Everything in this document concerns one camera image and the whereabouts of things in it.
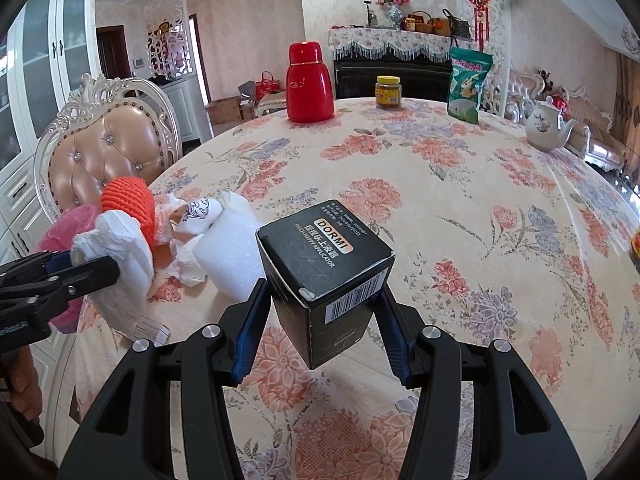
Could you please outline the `person's left hand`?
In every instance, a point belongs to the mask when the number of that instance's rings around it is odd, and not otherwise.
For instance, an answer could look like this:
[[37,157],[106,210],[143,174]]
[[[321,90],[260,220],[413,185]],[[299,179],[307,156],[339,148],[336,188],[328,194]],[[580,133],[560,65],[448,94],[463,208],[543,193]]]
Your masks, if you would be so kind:
[[1,357],[1,401],[11,404],[26,420],[40,416],[42,392],[29,346]]

